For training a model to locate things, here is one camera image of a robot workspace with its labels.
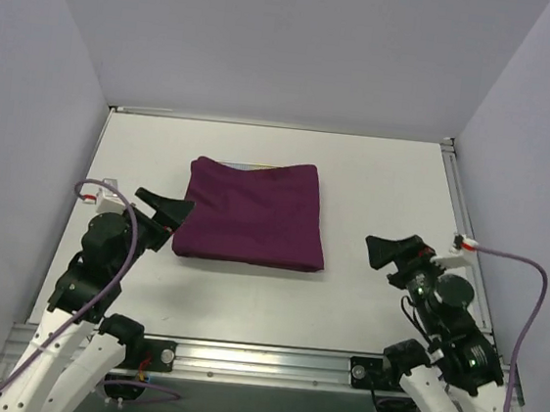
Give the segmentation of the purple surgical drape cloth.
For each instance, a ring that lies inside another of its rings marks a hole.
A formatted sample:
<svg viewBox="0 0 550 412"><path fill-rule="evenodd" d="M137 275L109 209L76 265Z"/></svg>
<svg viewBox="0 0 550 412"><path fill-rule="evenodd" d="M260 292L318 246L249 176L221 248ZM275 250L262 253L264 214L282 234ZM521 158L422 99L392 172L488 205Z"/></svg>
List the purple surgical drape cloth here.
<svg viewBox="0 0 550 412"><path fill-rule="evenodd" d="M320 272L317 167L240 170L203 156L191 162L186 199L195 204L173 235L179 257Z"/></svg>

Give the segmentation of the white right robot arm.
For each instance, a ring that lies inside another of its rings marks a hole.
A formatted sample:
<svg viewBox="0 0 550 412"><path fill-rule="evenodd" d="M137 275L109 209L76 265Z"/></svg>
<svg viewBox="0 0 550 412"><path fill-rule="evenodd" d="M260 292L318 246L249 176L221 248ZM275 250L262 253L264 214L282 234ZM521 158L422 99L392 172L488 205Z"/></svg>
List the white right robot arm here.
<svg viewBox="0 0 550 412"><path fill-rule="evenodd" d="M458 234L438 255L420 236L366 239L369 265L393 264L388 283L404 292L401 309L421 339L383 350L380 361L350 359L351 386L370 391L376 412L511 412L514 367L499 354L469 310L476 292L455 274L487 248Z"/></svg>

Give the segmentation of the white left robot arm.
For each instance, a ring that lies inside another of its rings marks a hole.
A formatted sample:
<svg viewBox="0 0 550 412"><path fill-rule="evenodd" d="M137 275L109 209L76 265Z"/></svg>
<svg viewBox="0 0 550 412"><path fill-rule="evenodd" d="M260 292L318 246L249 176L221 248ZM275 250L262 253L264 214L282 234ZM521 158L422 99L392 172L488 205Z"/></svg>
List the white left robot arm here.
<svg viewBox="0 0 550 412"><path fill-rule="evenodd" d="M145 251L162 249L195 205L139 188L137 198L154 212L147 216L108 180L92 185L99 190L97 214L25 351L0 382L0 412L74 412L115 366L142 358L143 325L108 310L128 270Z"/></svg>

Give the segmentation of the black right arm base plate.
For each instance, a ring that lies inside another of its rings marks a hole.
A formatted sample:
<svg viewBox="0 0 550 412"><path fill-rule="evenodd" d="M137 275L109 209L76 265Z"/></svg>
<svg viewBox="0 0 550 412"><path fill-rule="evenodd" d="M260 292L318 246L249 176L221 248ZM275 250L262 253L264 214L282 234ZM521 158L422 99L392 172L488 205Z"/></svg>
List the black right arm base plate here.
<svg viewBox="0 0 550 412"><path fill-rule="evenodd" d="M355 355L349 358L350 385L353 389L386 392L402 392L400 379L410 376L410 366L405 362L391 360L385 356Z"/></svg>

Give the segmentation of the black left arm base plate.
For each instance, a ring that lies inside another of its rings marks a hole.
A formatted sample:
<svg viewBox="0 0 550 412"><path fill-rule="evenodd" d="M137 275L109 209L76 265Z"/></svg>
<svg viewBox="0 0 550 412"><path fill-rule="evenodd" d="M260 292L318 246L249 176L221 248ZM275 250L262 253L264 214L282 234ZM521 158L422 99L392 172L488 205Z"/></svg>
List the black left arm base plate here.
<svg viewBox="0 0 550 412"><path fill-rule="evenodd" d="M124 349L123 360L116 369L168 373L173 369L177 343L174 341L156 340L155 338L140 338L133 341L120 341L112 337L113 346Z"/></svg>

